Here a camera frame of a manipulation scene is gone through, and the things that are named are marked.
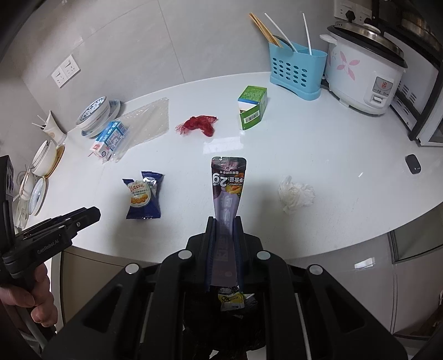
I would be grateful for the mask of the person's left hand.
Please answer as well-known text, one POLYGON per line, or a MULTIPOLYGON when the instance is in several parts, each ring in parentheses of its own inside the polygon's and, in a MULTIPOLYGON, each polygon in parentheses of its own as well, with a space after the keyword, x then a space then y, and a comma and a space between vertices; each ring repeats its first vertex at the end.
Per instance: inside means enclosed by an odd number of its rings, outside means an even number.
POLYGON ((50 292, 46 265, 38 266, 34 276, 35 285, 31 291, 15 286, 1 287, 1 301, 4 305, 32 307, 31 317, 34 322, 43 327, 51 327, 58 321, 58 310, 54 304, 54 296, 50 292))

